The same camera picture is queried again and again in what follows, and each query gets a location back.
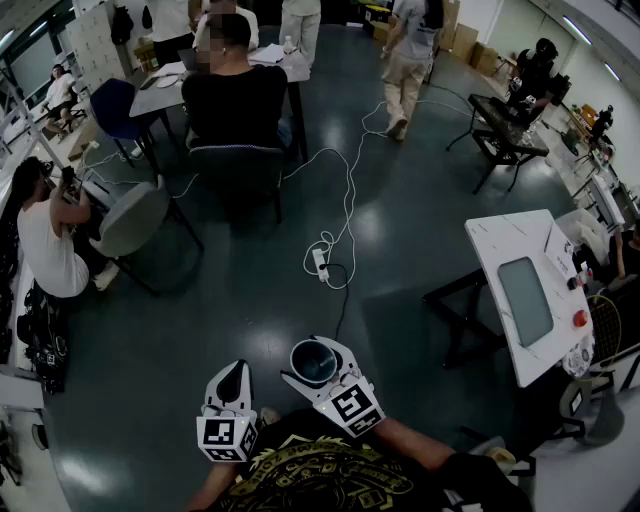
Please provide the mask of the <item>person's left forearm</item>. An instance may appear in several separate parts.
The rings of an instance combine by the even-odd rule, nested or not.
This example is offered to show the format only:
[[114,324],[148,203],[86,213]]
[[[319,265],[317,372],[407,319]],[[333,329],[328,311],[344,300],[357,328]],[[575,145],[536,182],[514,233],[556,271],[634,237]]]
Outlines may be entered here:
[[190,500],[187,512],[207,510],[231,486],[239,474],[242,464],[238,462],[213,464],[202,487]]

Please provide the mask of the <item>grey chair with label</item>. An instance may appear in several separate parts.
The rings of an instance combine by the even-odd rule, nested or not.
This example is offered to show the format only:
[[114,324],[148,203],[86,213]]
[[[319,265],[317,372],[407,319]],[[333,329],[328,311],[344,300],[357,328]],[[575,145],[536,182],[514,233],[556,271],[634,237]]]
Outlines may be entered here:
[[554,439],[572,438],[589,447],[606,446],[624,428],[625,415],[614,391],[612,371],[591,374],[592,380],[573,380],[559,401],[560,430]]

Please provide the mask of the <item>black chair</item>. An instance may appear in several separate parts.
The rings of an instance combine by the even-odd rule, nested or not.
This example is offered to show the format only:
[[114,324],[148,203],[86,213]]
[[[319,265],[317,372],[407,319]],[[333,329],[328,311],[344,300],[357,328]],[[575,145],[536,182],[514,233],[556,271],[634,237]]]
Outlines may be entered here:
[[281,149],[240,144],[209,145],[191,149],[189,158],[226,214],[268,197],[273,202],[276,223],[282,222],[280,188],[284,152]]

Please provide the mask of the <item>white papers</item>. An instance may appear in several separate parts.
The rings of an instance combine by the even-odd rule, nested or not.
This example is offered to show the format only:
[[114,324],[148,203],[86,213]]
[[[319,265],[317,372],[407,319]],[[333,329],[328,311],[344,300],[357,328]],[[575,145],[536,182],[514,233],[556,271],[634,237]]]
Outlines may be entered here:
[[274,43],[271,43],[266,47],[257,48],[248,55],[250,63],[266,66],[277,65],[283,60],[283,58],[283,47]]

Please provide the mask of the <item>white meeting table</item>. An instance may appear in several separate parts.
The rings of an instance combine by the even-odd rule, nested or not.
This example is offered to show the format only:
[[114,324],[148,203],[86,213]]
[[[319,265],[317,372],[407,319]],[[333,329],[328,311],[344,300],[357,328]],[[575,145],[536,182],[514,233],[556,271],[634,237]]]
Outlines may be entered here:
[[[164,111],[183,103],[180,91],[181,81],[196,69],[195,50],[188,49],[180,53],[181,60],[161,67],[147,78],[135,94],[134,102],[129,115],[138,117],[156,111]],[[310,68],[299,50],[292,55],[293,67],[285,70],[282,61],[277,66],[282,68],[287,75],[287,92],[289,104],[293,116],[294,126],[297,130],[299,152],[304,163],[309,161],[304,114],[301,101],[300,84],[310,79]],[[172,86],[164,89],[156,87],[159,78],[166,75],[179,75],[180,79]]]

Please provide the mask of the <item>beige green toy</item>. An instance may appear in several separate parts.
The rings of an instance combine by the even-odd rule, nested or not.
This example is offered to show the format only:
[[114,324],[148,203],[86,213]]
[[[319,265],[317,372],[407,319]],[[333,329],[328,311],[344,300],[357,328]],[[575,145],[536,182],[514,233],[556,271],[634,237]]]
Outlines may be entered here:
[[514,455],[500,446],[489,448],[485,455],[492,459],[503,472],[509,473],[517,463]]

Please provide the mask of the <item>white marble table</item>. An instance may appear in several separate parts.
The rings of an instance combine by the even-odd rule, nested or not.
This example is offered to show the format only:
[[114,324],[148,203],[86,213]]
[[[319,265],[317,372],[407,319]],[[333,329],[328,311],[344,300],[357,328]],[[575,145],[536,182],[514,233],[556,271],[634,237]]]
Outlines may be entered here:
[[[593,323],[573,327],[574,314],[588,310],[582,288],[569,290],[567,282],[544,254],[550,225],[547,210],[469,219],[465,230],[480,262],[478,270],[424,295],[423,300],[451,327],[445,356],[447,368],[507,347],[519,387],[526,388],[593,333]],[[519,344],[511,309],[498,277],[500,265],[529,257],[538,273],[554,326],[528,348]]]

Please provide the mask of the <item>black backpack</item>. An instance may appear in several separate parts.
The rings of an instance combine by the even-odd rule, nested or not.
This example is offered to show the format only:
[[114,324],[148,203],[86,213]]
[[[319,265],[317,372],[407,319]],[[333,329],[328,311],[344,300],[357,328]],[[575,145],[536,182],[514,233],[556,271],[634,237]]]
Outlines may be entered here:
[[111,40],[115,45],[126,44],[134,28],[128,9],[125,6],[115,6],[111,25]]

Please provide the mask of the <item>grey shell chair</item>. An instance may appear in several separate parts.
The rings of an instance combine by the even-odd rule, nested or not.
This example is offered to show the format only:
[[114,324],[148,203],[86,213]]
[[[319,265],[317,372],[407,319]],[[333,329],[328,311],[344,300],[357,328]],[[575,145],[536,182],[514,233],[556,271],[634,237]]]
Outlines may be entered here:
[[164,221],[173,217],[183,225],[198,248],[204,245],[171,195],[162,175],[154,183],[141,182],[126,192],[109,209],[99,226],[99,238],[90,238],[92,247],[152,296],[158,293],[130,268],[128,257],[155,235]]

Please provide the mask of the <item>low cardboard box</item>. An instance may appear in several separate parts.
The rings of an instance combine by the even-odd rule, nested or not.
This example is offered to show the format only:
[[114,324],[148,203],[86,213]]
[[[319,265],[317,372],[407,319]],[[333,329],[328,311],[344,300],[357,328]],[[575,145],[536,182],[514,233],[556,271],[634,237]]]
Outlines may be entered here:
[[498,52],[480,42],[474,46],[469,65],[484,76],[492,76],[496,70]]

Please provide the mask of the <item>black equipment pile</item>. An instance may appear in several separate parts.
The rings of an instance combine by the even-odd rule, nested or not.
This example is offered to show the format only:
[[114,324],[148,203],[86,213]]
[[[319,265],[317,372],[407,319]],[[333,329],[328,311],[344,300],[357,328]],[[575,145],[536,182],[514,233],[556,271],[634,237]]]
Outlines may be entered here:
[[17,318],[18,338],[27,345],[24,355],[47,393],[63,392],[69,346],[61,301],[34,283],[24,306],[25,312]]

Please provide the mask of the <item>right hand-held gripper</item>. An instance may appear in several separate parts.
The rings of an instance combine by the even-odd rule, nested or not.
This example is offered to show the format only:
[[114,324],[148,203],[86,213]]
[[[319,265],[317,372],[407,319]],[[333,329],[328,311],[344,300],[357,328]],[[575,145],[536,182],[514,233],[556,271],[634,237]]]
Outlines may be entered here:
[[[360,437],[386,418],[372,384],[366,377],[361,377],[355,355],[346,345],[324,336],[312,335],[310,339],[326,346],[333,354],[335,370],[328,381],[309,383],[295,373],[284,370],[280,371],[282,379],[308,399],[317,412],[351,437]],[[347,386],[338,386],[337,391],[329,395],[333,383],[348,379],[358,380]]]

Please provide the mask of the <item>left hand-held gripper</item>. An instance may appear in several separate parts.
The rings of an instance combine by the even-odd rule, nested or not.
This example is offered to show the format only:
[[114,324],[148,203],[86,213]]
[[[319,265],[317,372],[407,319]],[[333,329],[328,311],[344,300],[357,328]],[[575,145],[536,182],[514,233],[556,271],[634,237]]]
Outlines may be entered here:
[[207,384],[205,406],[196,418],[197,445],[211,461],[247,462],[258,437],[251,369],[244,359],[228,364]]

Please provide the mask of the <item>grey ribbed cup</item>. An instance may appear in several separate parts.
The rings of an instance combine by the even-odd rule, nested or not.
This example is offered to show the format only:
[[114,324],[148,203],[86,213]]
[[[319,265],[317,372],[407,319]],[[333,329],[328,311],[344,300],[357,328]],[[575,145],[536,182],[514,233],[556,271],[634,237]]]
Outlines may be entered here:
[[325,343],[307,339],[297,343],[290,353],[294,375],[310,387],[321,387],[338,370],[337,356]]

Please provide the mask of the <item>white printed card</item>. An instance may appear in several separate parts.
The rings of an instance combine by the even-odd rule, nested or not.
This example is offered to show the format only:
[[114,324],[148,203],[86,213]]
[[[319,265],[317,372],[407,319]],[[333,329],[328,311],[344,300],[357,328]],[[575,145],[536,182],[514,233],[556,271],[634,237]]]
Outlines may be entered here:
[[552,222],[544,245],[544,254],[565,281],[576,275],[574,247],[560,227]]

